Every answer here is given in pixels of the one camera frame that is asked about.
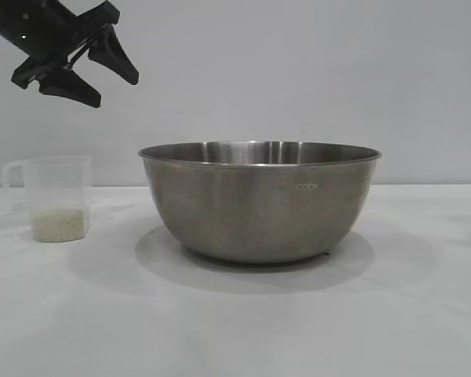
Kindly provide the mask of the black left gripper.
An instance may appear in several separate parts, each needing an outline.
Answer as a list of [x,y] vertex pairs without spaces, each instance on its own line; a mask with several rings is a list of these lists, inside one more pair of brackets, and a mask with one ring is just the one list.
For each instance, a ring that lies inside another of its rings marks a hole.
[[90,44],[88,58],[131,85],[139,72],[122,48],[115,29],[120,12],[109,1],[75,15],[59,1],[0,0],[0,35],[27,54],[11,81],[26,88],[35,79],[39,92],[99,108],[101,95],[72,70],[68,57]]

